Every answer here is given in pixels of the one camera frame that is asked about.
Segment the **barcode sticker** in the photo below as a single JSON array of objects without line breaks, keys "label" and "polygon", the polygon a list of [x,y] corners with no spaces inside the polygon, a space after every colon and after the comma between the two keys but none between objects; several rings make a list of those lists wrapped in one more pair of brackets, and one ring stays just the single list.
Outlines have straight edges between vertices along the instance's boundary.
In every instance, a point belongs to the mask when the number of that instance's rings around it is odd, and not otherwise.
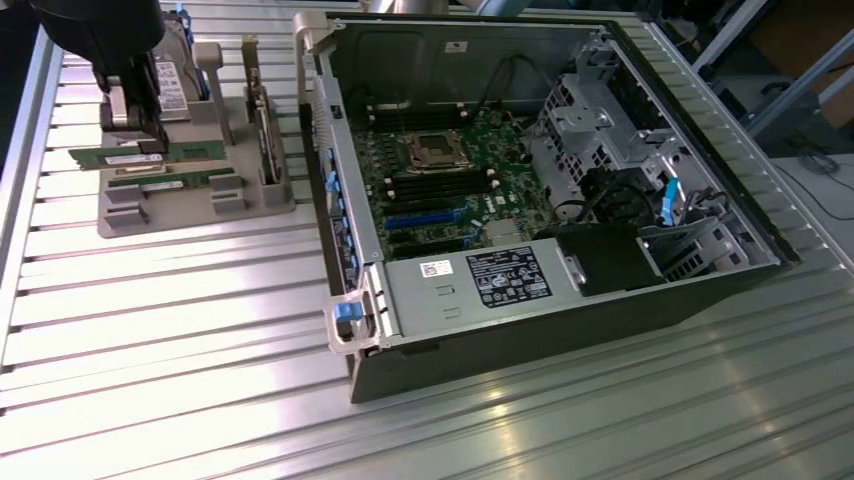
[{"label": "barcode sticker", "polygon": [[445,44],[445,53],[466,53],[469,50],[469,42],[447,42]]},{"label": "barcode sticker", "polygon": [[450,275],[454,273],[450,260],[441,260],[438,262],[422,263],[422,276],[425,278],[439,277],[442,275]]},{"label": "barcode sticker", "polygon": [[174,62],[158,62],[160,80],[160,108],[164,112],[187,110],[187,98]]},{"label": "barcode sticker", "polygon": [[175,180],[174,182],[150,183],[148,185],[140,185],[139,189],[143,192],[156,192],[158,190],[178,190],[185,188],[185,182]]},{"label": "barcode sticker", "polygon": [[159,153],[139,154],[139,155],[116,155],[114,157],[104,157],[107,165],[127,165],[128,163],[151,163],[162,162],[163,155]]}]

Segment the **blue pcie slot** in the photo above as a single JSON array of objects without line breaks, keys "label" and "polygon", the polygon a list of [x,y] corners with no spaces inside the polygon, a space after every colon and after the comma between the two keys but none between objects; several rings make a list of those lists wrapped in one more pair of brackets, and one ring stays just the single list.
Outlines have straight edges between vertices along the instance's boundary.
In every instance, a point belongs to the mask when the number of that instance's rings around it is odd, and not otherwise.
[{"label": "blue pcie slot", "polygon": [[443,223],[457,223],[463,216],[465,211],[466,208],[458,208],[454,210],[443,210],[439,212],[427,213],[425,215],[391,217],[386,219],[386,230],[423,227],[425,225],[441,225]]}]

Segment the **cpu socket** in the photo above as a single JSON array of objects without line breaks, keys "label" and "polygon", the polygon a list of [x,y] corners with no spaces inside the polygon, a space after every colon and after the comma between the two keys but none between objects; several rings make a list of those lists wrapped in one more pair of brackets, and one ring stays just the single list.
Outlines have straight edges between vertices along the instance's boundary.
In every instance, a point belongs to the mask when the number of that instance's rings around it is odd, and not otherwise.
[{"label": "cpu socket", "polygon": [[435,173],[466,170],[471,167],[463,152],[459,134],[454,131],[402,135],[410,149],[411,173]]}]

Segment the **blue latch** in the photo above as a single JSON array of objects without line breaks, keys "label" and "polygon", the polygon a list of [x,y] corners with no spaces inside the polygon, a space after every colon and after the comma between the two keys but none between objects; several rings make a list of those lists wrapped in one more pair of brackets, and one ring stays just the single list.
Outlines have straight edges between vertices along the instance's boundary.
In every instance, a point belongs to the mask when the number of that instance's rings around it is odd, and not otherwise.
[{"label": "blue latch", "polygon": [[350,323],[365,317],[361,303],[338,303],[333,309],[335,323]]},{"label": "blue latch", "polygon": [[338,170],[333,170],[330,177],[326,179],[326,191],[335,191],[335,184],[338,183]]},{"label": "blue latch", "polygon": [[662,199],[662,218],[665,225],[673,227],[673,204],[677,201],[677,195],[680,194],[680,179],[673,177],[668,182],[668,190],[665,190],[665,198]]}]

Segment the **aluminum slotted surface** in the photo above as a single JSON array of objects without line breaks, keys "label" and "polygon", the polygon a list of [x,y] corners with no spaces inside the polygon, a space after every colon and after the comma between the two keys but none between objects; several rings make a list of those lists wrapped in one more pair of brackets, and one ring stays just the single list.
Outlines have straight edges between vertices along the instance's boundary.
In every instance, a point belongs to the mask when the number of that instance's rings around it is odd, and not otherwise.
[{"label": "aluminum slotted surface", "polygon": [[805,264],[677,328],[354,406],[321,321],[327,286],[290,36],[301,9],[354,6],[185,6],[198,39],[226,47],[227,95],[242,89],[241,36],[259,35],[301,205],[287,216],[102,239],[96,174],[67,153],[98,143],[100,95],[86,62],[64,57],[3,356],[0,478],[854,473],[850,275],[654,29],[606,17],[624,24]]}]

